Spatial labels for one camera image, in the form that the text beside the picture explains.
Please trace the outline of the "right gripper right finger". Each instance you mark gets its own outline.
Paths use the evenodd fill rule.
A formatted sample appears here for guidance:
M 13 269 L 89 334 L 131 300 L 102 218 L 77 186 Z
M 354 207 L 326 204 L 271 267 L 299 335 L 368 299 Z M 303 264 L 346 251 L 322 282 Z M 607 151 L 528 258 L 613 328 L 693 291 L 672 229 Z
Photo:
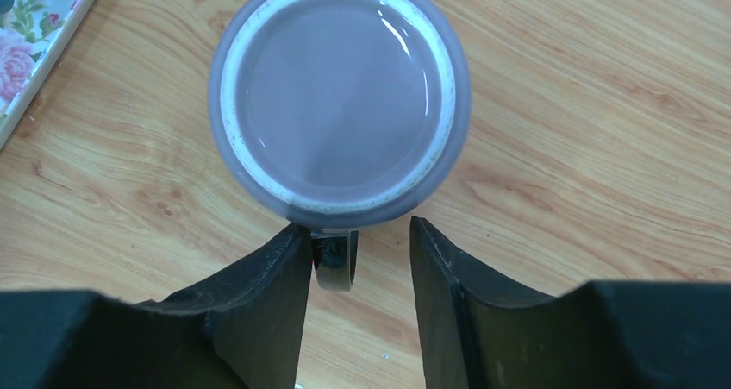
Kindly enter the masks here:
M 553 297 L 409 226 L 429 388 L 727 388 L 730 286 L 591 280 Z

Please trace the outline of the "mauve mug black handle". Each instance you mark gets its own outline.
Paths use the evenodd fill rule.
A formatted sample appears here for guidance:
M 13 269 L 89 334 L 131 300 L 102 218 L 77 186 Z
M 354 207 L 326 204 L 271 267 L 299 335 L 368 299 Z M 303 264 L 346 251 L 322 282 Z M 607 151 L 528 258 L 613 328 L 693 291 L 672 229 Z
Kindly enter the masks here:
M 359 230 L 409 213 L 452 170 L 472 88 L 431 0 L 248 0 L 217 45 L 207 105 L 228 170 L 310 230 L 319 285 L 346 292 Z

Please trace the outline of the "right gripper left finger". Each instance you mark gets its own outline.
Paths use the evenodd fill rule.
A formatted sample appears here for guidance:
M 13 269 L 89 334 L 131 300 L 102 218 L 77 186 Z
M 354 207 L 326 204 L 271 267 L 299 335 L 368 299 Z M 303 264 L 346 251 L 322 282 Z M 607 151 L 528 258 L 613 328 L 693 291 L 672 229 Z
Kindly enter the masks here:
M 311 278 L 309 231 L 162 301 L 92 290 L 1 295 L 4 388 L 292 388 Z

